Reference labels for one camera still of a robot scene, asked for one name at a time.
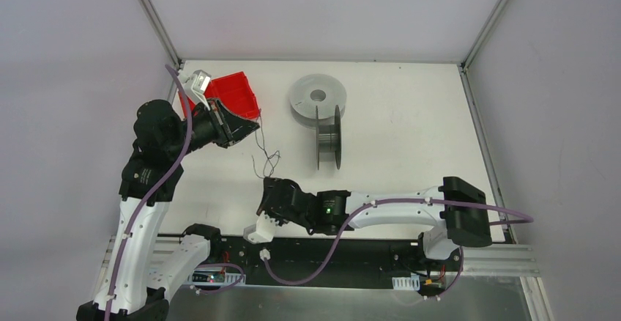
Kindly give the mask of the dark grey spool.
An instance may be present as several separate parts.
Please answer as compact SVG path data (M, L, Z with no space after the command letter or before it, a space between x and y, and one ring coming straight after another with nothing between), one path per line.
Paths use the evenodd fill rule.
M335 158L337 170L341 169L342 159L342 132L341 132L341 110L339 105L335 106L334 122L332 124L322 124L319 119L319 109L315 111L315 134L316 134L316 164L320 169L321 155L332 153Z

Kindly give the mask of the white perforated spool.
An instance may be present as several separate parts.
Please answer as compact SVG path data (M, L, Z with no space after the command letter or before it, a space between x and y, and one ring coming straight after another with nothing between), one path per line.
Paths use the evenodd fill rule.
M288 92L291 115L303 127L314 128L318 117L320 125L335 120L335 108L341 117L346 110L345 86L331 75L316 73L295 81Z

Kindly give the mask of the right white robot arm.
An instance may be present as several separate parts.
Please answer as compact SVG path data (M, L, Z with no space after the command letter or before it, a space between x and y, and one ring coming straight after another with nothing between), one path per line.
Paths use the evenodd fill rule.
M371 194L347 190L306 193L293 180L264 179L257 221L245 228L252 244L270 243L278 227L301 226L309 235L340 237L368 226L429 226L419 236L415 254L432 270L458 247L484 248L492 243L486 195L460 177L444 177L440 186L409 194Z

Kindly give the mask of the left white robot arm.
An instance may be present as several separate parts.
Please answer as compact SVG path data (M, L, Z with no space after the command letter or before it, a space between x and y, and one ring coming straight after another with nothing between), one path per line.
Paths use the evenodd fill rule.
M171 299L201 264L223 258L220 230L189 226L172 255L152 268L156 239L181 179L181 160L208 144L228 148L259 124L209 99L182 119L166 100L137 112L135 141L122 170L119 226L111 261L94 299L78 308L78 320L164 320Z

